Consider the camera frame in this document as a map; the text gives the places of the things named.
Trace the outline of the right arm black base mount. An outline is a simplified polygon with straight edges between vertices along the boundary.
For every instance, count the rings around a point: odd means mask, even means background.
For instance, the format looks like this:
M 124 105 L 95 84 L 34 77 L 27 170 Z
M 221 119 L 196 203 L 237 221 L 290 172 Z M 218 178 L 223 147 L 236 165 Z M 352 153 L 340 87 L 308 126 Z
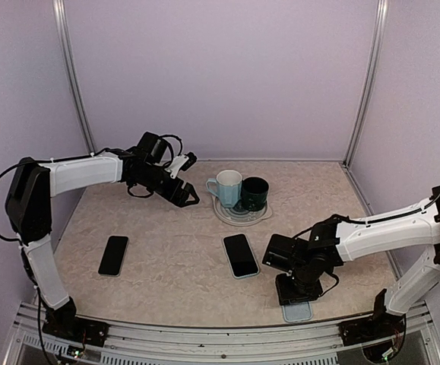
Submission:
M 406 328 L 406 316 L 382 314 L 343 321 L 338 325 L 344 346 L 362 344 L 400 334 Z

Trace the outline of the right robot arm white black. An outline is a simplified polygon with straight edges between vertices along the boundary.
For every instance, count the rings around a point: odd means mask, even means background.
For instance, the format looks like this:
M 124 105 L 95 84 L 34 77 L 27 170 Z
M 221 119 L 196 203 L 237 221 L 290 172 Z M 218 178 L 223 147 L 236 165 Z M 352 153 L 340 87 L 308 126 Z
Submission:
M 440 186 L 432 189 L 429 198 L 406 208 L 357 219 L 334 214 L 306 233 L 306 240 L 300 234 L 272 235 L 262 259 L 263 264 L 280 271 L 276 289 L 282 306 L 318 300 L 327 292 L 321 286 L 321 276 L 334 276 L 334 269 L 347 262 L 424 246 L 413 266 L 375 298 L 365 330 L 380 338 L 440 282 Z

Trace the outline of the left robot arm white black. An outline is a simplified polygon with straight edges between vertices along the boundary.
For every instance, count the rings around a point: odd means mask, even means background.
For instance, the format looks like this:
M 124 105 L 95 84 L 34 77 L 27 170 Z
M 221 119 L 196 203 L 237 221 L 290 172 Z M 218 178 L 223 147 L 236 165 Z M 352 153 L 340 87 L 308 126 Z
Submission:
M 55 265 L 51 243 L 51 200 L 57 195 L 105 183 L 124 183 L 128 189 L 142 186 L 148 195 L 157 194 L 178 208 L 199 203 L 192 184 L 179 172 L 193 166 L 194 153 L 174 154 L 171 135 L 145 132 L 140 141 L 126 150 L 105 148 L 98 154 L 38 161 L 22 159 L 16 167 L 5 202 L 5 211 L 21 246 L 28 275 L 39 290 L 46 315 L 66 338 L 83 330 L 76 306 L 68 295 Z

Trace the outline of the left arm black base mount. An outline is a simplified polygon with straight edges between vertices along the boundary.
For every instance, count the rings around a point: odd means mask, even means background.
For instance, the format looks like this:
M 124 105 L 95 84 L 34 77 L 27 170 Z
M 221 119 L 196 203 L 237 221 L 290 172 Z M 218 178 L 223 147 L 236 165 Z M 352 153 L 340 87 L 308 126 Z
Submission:
M 109 325 L 105 322 L 81 317 L 51 318 L 43 324 L 43 332 L 57 338 L 103 347 L 108 335 Z

